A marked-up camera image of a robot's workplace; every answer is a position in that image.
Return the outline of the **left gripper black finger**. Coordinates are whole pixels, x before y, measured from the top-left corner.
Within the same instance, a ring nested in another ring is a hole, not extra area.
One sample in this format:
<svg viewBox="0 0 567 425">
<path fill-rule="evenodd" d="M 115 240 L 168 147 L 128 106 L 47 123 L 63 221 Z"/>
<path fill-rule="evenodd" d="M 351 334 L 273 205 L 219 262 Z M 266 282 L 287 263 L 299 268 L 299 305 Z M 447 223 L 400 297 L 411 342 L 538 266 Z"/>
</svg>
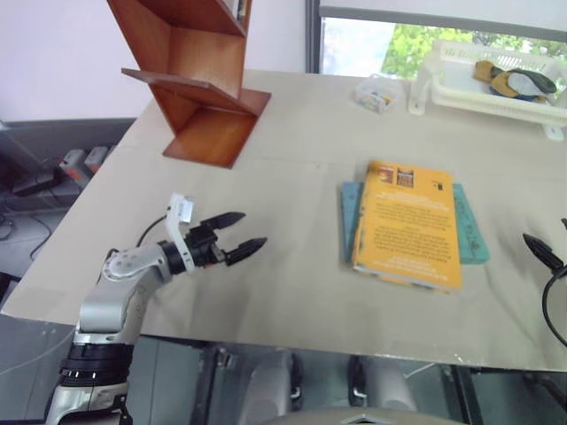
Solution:
<svg viewBox="0 0 567 425">
<path fill-rule="evenodd" d="M 244 217 L 244 212 L 225 212 L 219 215 L 215 215 L 209 219 L 202 220 L 200 222 L 200 225 L 206 226 L 212 230 L 223 229 L 234 225 Z"/>
<path fill-rule="evenodd" d="M 256 251 L 261 249 L 268 239 L 266 237 L 253 238 L 238 245 L 231 251 L 224 252 L 224 262 L 230 267 L 236 263 L 251 257 Z"/>
</svg>

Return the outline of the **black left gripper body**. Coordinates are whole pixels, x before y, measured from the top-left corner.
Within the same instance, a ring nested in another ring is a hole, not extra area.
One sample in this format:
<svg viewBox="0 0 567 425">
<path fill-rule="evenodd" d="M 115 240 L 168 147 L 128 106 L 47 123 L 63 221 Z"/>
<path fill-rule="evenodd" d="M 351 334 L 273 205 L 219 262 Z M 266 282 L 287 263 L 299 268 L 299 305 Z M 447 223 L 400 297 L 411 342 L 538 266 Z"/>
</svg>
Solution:
<svg viewBox="0 0 567 425">
<path fill-rule="evenodd" d="M 201 224 L 191 228 L 184 241 L 196 267 L 208 267 L 225 261 L 226 256 L 218 245 L 218 236 L 211 225 Z"/>
</svg>

